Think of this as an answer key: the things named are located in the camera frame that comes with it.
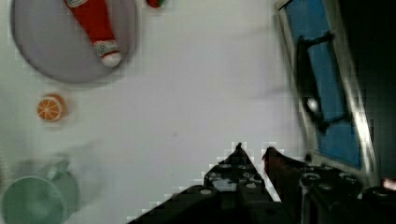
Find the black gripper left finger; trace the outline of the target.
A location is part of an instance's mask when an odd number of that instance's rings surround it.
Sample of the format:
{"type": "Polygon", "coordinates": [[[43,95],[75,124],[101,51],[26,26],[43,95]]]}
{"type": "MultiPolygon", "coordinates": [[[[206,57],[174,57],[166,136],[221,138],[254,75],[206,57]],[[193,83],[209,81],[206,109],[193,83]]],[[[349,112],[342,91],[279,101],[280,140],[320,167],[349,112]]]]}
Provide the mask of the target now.
{"type": "Polygon", "coordinates": [[[204,177],[204,187],[220,193],[235,193],[243,197],[265,197],[265,185],[243,144],[238,143],[234,151],[204,177]]]}

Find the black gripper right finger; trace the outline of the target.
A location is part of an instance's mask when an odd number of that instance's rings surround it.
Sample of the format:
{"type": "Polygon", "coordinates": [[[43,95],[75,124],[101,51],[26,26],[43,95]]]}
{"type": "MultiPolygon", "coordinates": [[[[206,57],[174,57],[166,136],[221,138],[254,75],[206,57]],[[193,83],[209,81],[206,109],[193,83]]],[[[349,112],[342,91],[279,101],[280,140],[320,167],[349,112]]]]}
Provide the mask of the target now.
{"type": "Polygon", "coordinates": [[[299,191],[301,172],[306,171],[309,165],[283,155],[274,147],[268,147],[262,159],[264,172],[268,175],[280,200],[283,203],[294,202],[301,195],[299,191]]]}

